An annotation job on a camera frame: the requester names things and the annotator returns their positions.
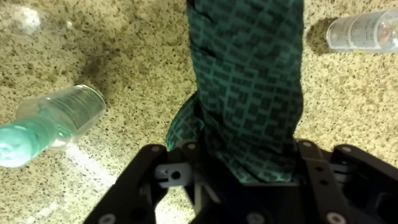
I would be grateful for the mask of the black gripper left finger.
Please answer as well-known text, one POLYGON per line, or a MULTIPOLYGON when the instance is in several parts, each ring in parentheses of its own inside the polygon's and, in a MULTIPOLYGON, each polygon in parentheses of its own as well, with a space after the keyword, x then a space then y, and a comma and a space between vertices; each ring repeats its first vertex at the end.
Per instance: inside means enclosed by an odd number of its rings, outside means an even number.
POLYGON ((203 160, 194 142, 172 152, 162 144, 144 145, 83 224, 158 224, 156 208, 173 187, 182 187, 194 208, 189 224, 233 224, 197 167, 203 160))

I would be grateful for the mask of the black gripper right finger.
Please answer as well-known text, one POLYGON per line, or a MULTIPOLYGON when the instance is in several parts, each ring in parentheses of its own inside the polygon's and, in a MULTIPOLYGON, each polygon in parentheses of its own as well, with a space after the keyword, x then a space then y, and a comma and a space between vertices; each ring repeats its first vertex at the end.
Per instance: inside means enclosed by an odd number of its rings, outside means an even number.
POLYGON ((296 147, 321 224, 398 224, 398 169, 352 144, 296 147))

